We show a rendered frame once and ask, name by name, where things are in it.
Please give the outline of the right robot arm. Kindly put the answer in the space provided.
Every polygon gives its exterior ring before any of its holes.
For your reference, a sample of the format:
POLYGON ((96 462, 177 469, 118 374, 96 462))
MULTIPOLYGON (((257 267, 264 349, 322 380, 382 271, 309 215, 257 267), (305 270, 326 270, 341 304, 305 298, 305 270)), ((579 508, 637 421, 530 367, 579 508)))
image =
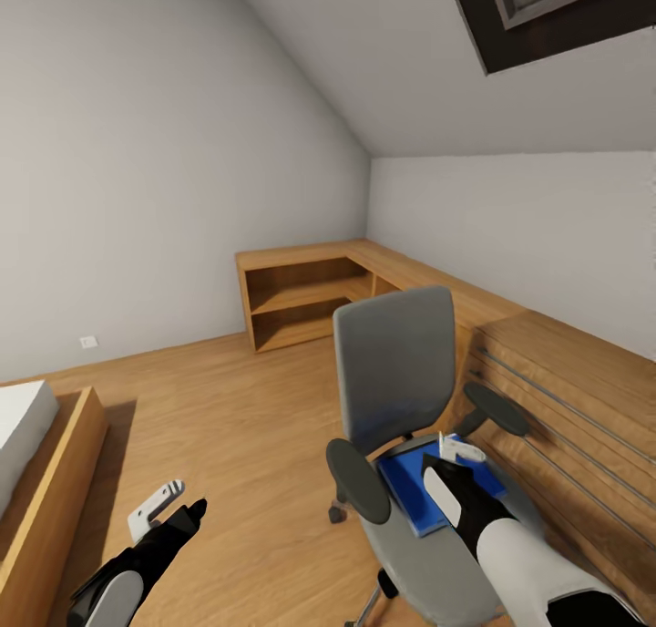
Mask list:
POLYGON ((479 447, 444 437, 424 453, 425 491, 478 560, 517 627, 650 627, 602 581, 514 519, 456 457, 486 464, 479 447))

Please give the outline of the folder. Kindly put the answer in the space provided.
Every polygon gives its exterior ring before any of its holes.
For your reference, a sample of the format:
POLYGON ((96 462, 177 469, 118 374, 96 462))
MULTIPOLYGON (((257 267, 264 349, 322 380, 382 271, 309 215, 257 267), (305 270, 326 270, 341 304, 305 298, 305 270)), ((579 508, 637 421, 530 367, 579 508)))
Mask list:
MULTIPOLYGON (((445 437, 464 443, 456 433, 445 437)), ((379 460, 379 468, 418 538, 449 523, 425 491, 424 478, 421 477, 424 453, 442 458, 439 438, 379 460)), ((508 493, 484 463, 462 457, 456 457, 456 462, 472 468, 473 480, 491 497, 506 496, 508 493)))

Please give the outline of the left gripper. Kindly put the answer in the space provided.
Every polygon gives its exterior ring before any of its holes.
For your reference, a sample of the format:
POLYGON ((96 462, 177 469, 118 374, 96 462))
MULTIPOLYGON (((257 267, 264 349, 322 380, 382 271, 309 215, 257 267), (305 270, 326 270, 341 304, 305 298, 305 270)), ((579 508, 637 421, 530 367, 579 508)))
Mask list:
POLYGON ((179 550, 199 531, 200 520, 206 514, 208 502, 206 499, 198 500, 192 506, 181 506, 172 514, 164 523, 153 529, 147 536, 144 536, 139 543, 133 548, 143 543, 156 543, 164 552, 164 569, 160 577, 165 572, 177 556, 179 550))

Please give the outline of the swivel chair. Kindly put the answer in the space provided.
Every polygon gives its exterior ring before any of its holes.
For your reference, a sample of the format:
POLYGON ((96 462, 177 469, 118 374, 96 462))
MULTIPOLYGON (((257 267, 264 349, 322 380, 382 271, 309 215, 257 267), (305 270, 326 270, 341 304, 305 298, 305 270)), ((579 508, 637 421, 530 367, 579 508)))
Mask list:
MULTIPOLYGON (((337 308, 333 334, 344 437, 326 447, 326 462, 336 484, 328 510, 359 516, 381 562, 375 591, 357 622, 365 627, 377 600, 401 594, 435 627, 482 627, 508 614, 478 560, 449 523, 417 537, 396 502, 379 460, 421 446, 441 434, 414 437, 431 427, 456 392, 456 349, 452 294, 427 285, 373 296, 337 308), (405 442, 371 463, 367 456, 390 441, 405 442)), ((490 418, 514 436, 528 437, 528 421, 503 396, 478 382, 465 382, 476 406, 451 434, 466 437, 490 418)), ((481 450, 481 449, 480 449, 481 450)), ((487 456, 486 466, 507 488, 508 512, 545 541, 538 511, 526 491, 487 456)))

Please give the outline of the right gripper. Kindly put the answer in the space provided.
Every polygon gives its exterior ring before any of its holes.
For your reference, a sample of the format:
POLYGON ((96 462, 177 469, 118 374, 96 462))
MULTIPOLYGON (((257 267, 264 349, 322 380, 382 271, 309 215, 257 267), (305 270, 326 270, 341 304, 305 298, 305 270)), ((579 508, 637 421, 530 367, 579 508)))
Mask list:
MULTIPOLYGON (((424 477, 425 470, 429 466, 433 466, 436 462, 439 462, 439 459, 440 459, 440 457, 435 457, 435 456, 428 455, 428 454, 424 453, 424 455, 423 455, 423 464, 422 464, 422 468, 421 468, 421 477, 422 478, 424 477)), ((468 474, 469 478, 473 479, 474 471, 472 470, 472 468, 466 467, 465 472, 468 474)))

